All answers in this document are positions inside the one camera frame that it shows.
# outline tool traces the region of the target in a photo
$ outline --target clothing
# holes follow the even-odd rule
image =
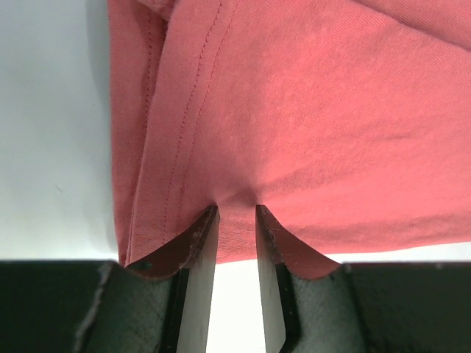
[[[120,261],[213,203],[220,263],[256,204],[322,253],[471,240],[467,1],[162,4],[109,0]]]

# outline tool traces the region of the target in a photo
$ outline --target folded fabric layer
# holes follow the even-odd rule
[[[120,261],[213,203],[219,262],[257,203],[324,253],[471,240],[464,1],[147,5],[109,0]]]

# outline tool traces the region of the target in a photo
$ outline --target white background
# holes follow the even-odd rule
[[[116,259],[106,2],[0,16],[0,259]],[[471,260],[471,243],[332,258]],[[216,267],[208,352],[264,352],[255,261]]]

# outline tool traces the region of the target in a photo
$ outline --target red cloth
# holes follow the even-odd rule
[[[109,0],[120,261],[212,203],[219,262],[257,203],[323,253],[471,240],[468,1],[142,3]]]

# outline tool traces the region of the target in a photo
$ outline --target stitching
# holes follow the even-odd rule
[[[150,84],[151,84],[151,79],[150,79],[150,73],[151,73],[151,66],[152,66],[152,52],[153,52],[153,45],[152,45],[152,11],[148,9],[147,11],[147,37],[149,38],[149,45],[147,46],[147,71],[146,71],[146,98],[145,98],[145,110],[144,110],[144,116],[145,116],[145,127],[144,131],[147,131],[147,124],[149,122],[149,112],[150,112]],[[146,145],[146,138],[144,138],[144,148]],[[138,203],[138,186],[141,181],[141,175],[142,175],[142,162],[144,158],[144,150],[143,150],[143,155],[141,156],[141,163],[139,165],[139,175],[138,175],[138,181],[135,186],[135,192],[134,192],[134,200],[132,203],[132,215],[131,215],[131,222],[130,222],[130,237],[129,237],[129,243],[127,244],[127,254],[126,257],[124,258],[124,262],[127,263],[128,259],[131,258],[131,251],[132,251],[132,234],[134,230],[134,220],[135,220],[135,213],[136,213],[136,208],[137,208],[137,203]]]
[[[181,187],[181,190],[180,190],[180,200],[178,202],[178,208],[177,208],[177,224],[180,222],[180,216],[181,216],[180,213],[181,213],[181,210],[182,210],[182,207],[183,207],[183,197],[185,195],[185,189],[186,189],[185,184],[186,184],[186,180],[188,178],[188,170],[190,168],[191,158],[193,157],[193,151],[194,151],[194,145],[195,145],[195,140],[196,140],[196,134],[198,133],[199,121],[201,120],[202,111],[203,111],[203,108],[205,107],[206,98],[208,97],[208,93],[209,93],[209,90],[210,90],[210,87],[211,87],[211,82],[212,82],[212,79],[213,79],[214,70],[216,69],[216,62],[218,60],[222,44],[223,44],[224,40],[226,39],[227,33],[229,32],[230,25],[233,22],[234,14],[236,13],[237,6],[238,6],[238,2],[235,4],[233,13],[230,16],[229,24],[227,25],[227,28],[226,28],[226,32],[222,36],[221,43],[219,44],[216,55],[214,56],[213,67],[211,69],[211,72],[210,72],[210,75],[209,75],[209,80],[208,80],[208,87],[206,88],[203,103],[201,104],[201,107],[199,108],[198,118],[196,119],[196,125],[195,125],[195,129],[194,129],[193,137],[192,137],[190,157],[189,157],[188,163],[186,165],[185,173],[183,174],[183,184],[182,184],[182,187]]]
[[[188,102],[186,104],[185,111],[183,113],[182,124],[180,125],[180,136],[179,136],[178,145],[177,145],[177,154],[175,155],[174,164],[173,164],[173,167],[171,169],[169,189],[167,190],[167,196],[166,196],[166,200],[165,200],[165,207],[163,209],[163,231],[164,232],[167,229],[167,223],[168,223],[168,219],[169,219],[168,211],[169,211],[169,202],[170,202],[170,190],[171,190],[171,187],[173,186],[173,179],[174,179],[175,172],[177,170],[177,161],[178,161],[178,159],[180,157],[180,153],[181,153],[182,142],[183,142],[183,133],[185,131],[186,119],[188,117],[188,111],[189,111],[189,108],[190,108],[190,103],[192,102],[193,96],[194,96],[195,91],[196,91],[196,85],[199,81],[199,77],[201,76],[200,71],[201,71],[201,67],[202,67],[202,55],[206,50],[206,46],[208,44],[210,34],[213,31],[214,25],[215,25],[215,23],[216,23],[216,21],[219,17],[219,14],[221,13],[221,7],[222,7],[222,0],[219,2],[216,17],[214,18],[214,21],[211,24],[211,26],[208,30],[208,33],[206,34],[205,42],[203,44],[203,47],[201,48],[201,52],[199,53],[198,67],[196,69],[196,76],[195,76],[194,85],[193,85],[193,88],[191,89],[190,97],[188,98]]]

